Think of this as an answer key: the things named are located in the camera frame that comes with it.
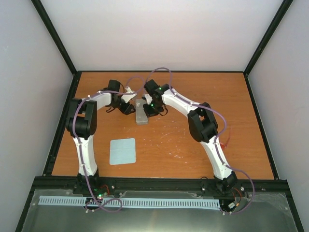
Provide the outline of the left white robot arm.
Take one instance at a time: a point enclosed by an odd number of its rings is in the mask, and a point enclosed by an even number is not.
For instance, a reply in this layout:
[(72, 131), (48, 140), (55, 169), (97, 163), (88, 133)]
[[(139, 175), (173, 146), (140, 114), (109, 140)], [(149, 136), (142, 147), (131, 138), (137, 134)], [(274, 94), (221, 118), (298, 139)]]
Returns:
[(137, 92), (130, 87), (124, 87), (116, 80), (110, 80), (103, 88), (85, 98), (73, 98), (69, 102), (66, 119), (66, 129), (75, 142), (78, 161), (79, 176), (90, 176), (83, 185), (89, 194), (96, 194), (100, 190), (100, 182), (93, 178), (98, 176), (98, 166), (94, 154), (94, 134), (97, 130), (97, 111), (108, 107), (107, 112), (118, 109), (122, 114), (129, 115), (135, 112), (135, 107), (130, 101), (136, 97)]

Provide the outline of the grey glasses case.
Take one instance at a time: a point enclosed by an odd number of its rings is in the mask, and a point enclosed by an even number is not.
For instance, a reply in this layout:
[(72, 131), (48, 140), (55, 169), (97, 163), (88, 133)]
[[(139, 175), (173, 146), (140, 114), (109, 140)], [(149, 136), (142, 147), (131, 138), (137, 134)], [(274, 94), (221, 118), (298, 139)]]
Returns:
[(137, 125), (146, 125), (148, 123), (148, 118), (143, 108), (144, 104), (146, 104), (146, 101), (143, 99), (135, 100), (135, 115)]

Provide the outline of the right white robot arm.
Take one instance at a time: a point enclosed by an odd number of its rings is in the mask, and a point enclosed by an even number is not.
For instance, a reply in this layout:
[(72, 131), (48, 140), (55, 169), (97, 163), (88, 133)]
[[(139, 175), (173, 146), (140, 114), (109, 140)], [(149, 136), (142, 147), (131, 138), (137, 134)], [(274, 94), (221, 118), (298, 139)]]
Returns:
[(168, 106), (184, 115), (188, 119), (190, 135), (203, 146), (211, 162), (216, 188), (221, 193), (230, 191), (237, 182), (237, 176), (228, 168), (229, 164), (217, 137), (218, 123), (210, 105), (191, 101), (168, 84), (159, 86), (153, 79), (145, 83), (144, 89), (146, 104), (143, 110), (146, 116), (162, 116)]

